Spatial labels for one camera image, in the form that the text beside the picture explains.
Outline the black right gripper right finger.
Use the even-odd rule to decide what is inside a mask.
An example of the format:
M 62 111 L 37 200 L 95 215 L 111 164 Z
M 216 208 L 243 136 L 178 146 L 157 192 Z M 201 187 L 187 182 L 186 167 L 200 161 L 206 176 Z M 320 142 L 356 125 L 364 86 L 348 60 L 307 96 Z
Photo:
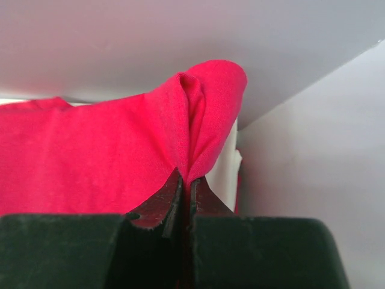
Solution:
M 195 288 L 348 288 L 330 230 L 319 220 L 241 217 L 209 188 L 191 184 Z

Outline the crimson red t shirt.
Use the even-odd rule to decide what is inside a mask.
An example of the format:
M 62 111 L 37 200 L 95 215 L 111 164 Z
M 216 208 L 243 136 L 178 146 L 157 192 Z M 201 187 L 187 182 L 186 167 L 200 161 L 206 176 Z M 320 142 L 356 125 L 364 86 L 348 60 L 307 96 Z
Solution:
M 177 169 L 186 185 L 214 166 L 247 76 L 211 60 L 151 92 L 73 106 L 1 106 L 1 214 L 126 213 Z

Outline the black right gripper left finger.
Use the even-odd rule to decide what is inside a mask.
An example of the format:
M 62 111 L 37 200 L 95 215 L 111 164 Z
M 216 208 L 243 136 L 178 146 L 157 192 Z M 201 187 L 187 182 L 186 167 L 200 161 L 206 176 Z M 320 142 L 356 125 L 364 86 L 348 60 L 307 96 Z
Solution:
M 175 288 L 182 177 L 126 214 L 1 217 L 2 288 Z

